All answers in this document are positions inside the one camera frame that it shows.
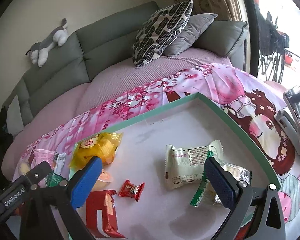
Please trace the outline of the green rimmed white tray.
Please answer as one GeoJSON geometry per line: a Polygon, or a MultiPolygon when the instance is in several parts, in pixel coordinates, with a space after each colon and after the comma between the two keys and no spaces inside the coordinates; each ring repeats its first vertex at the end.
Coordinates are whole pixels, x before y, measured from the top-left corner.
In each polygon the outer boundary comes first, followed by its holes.
{"type": "Polygon", "coordinates": [[[165,185],[166,146],[206,146],[222,143],[224,160],[253,173],[252,185],[279,182],[254,142],[216,105],[201,94],[186,96],[112,127],[123,138],[114,159],[106,166],[119,190],[125,180],[145,184],[139,200],[115,197],[119,232],[126,239],[211,239],[228,209],[220,205],[192,207],[198,189],[192,183],[169,190],[165,185]]]}

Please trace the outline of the pink snack packet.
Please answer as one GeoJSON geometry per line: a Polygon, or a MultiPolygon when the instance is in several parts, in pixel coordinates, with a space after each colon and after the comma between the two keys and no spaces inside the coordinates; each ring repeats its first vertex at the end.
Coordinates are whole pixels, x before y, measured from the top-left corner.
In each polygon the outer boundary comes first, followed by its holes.
{"type": "Polygon", "coordinates": [[[34,168],[42,161],[45,161],[50,165],[51,170],[54,170],[56,165],[56,156],[57,154],[55,151],[50,151],[45,149],[34,149],[33,150],[34,159],[31,163],[31,167],[34,168]]]}

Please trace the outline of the grey pillow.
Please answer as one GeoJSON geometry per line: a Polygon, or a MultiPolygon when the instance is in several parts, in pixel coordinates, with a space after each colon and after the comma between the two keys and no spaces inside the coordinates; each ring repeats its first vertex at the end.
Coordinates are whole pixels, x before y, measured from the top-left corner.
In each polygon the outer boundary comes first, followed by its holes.
{"type": "Polygon", "coordinates": [[[218,14],[204,13],[192,15],[177,38],[163,52],[164,56],[175,57],[189,49],[200,35],[213,23],[218,14]]]}

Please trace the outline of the pink sofa seat cover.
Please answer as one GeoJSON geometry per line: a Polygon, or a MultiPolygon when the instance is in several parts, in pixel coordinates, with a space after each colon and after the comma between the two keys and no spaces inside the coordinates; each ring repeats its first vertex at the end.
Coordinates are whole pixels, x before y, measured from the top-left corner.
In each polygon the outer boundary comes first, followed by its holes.
{"type": "Polygon", "coordinates": [[[162,56],[140,68],[134,66],[132,59],[108,67],[90,83],[79,85],[57,97],[25,126],[5,153],[1,165],[3,175],[7,180],[12,180],[17,163],[30,143],[79,114],[135,87],[208,63],[231,64],[228,58],[218,57],[210,51],[189,48],[176,57],[162,56]]]}

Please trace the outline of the orange jelly cup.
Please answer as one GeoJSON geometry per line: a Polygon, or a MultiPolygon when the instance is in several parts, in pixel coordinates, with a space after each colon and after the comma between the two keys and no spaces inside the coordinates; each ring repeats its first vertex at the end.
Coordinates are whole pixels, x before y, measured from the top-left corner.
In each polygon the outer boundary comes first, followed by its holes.
{"type": "Polygon", "coordinates": [[[113,182],[113,177],[110,175],[109,172],[102,169],[101,174],[99,175],[97,181],[95,182],[92,191],[100,191],[104,189],[108,184],[113,182]]]}

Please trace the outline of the yellow snack packet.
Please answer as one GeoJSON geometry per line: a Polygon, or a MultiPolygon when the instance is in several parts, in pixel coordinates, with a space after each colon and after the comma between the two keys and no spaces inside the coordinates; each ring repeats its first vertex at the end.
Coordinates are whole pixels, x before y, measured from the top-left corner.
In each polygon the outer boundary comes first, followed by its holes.
{"type": "Polygon", "coordinates": [[[74,170],[81,170],[92,157],[99,157],[103,165],[111,164],[122,137],[122,133],[99,133],[78,142],[70,167],[74,170]]]}

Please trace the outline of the white green snack packet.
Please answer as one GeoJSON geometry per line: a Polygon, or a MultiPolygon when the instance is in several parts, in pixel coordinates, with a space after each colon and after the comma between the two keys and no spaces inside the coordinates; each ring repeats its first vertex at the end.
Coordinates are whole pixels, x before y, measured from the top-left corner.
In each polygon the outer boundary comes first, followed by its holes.
{"type": "Polygon", "coordinates": [[[165,154],[165,183],[169,190],[186,184],[199,183],[199,187],[190,201],[190,205],[198,207],[203,199],[208,178],[204,164],[208,158],[221,160],[223,146],[220,140],[214,140],[207,146],[176,148],[166,146],[165,154]]]}

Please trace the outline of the pink floral cartoon blanket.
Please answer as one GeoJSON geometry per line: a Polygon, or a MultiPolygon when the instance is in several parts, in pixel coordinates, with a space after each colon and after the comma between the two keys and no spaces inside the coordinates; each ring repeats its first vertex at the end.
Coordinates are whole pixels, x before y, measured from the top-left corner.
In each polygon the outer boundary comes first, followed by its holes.
{"type": "Polygon", "coordinates": [[[282,94],[248,73],[224,64],[205,64],[166,77],[142,82],[88,107],[75,117],[53,125],[37,136],[27,128],[30,140],[18,162],[30,162],[34,149],[70,154],[77,141],[119,122],[156,109],[189,94],[201,93],[230,116],[265,154],[279,177],[287,239],[300,236],[300,157],[287,133],[275,121],[284,107],[282,94]]]}

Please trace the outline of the small red candy packet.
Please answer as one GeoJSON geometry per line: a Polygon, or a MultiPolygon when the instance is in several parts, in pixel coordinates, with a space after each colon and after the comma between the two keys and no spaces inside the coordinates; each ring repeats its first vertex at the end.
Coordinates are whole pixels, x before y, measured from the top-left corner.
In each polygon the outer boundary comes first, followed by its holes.
{"type": "Polygon", "coordinates": [[[133,198],[136,202],[138,202],[144,187],[145,182],[141,183],[140,185],[135,185],[131,183],[130,180],[126,179],[119,190],[118,196],[133,198]]]}

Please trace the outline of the red wafer packet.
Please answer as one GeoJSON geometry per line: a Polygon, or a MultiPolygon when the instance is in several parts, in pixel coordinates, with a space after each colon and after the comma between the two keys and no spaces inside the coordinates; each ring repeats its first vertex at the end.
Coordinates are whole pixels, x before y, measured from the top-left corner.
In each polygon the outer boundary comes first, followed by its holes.
{"type": "Polygon", "coordinates": [[[95,238],[125,238],[118,231],[115,190],[91,192],[86,200],[86,226],[95,238]]]}

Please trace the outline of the grey white plush cat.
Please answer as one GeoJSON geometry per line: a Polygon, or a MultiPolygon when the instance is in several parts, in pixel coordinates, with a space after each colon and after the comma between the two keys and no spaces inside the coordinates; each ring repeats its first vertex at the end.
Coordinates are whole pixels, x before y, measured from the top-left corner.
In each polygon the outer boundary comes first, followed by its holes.
{"type": "Polygon", "coordinates": [[[30,47],[25,55],[31,59],[32,64],[42,67],[47,62],[49,51],[55,46],[61,47],[66,43],[69,37],[67,26],[67,19],[63,18],[60,26],[53,29],[42,42],[37,42],[30,47]]]}

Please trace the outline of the smartphone on stand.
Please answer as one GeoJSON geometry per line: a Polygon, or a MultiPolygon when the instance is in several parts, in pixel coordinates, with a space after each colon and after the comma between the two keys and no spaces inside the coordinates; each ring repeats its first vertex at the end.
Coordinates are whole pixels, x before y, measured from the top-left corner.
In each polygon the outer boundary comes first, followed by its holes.
{"type": "Polygon", "coordinates": [[[275,120],[300,155],[300,88],[295,86],[285,91],[283,99],[287,106],[275,114],[275,120]]]}

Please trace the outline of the green walnut cookie packet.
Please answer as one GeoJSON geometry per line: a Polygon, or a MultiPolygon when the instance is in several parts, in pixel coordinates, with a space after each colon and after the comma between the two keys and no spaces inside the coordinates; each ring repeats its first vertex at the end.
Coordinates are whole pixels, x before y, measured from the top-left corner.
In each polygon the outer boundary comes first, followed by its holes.
{"type": "Polygon", "coordinates": [[[50,172],[45,177],[45,186],[46,187],[54,187],[57,186],[61,181],[65,180],[62,176],[56,174],[55,172],[50,172]]]}

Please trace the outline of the black white patterned pillow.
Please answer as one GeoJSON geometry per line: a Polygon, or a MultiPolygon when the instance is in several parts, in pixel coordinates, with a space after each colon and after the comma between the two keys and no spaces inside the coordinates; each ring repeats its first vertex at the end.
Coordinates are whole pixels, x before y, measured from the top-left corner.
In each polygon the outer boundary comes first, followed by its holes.
{"type": "Polygon", "coordinates": [[[139,68],[159,58],[187,25],[193,0],[156,11],[139,29],[133,46],[133,63],[139,68]]]}

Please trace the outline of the light grey side cushion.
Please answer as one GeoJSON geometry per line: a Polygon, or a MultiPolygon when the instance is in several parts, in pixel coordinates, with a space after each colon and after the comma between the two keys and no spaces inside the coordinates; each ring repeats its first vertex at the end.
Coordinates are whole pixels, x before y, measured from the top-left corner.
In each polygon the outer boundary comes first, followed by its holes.
{"type": "Polygon", "coordinates": [[[8,132],[13,137],[16,137],[24,129],[24,124],[21,117],[19,100],[17,95],[13,98],[7,110],[6,123],[7,123],[8,132]]]}

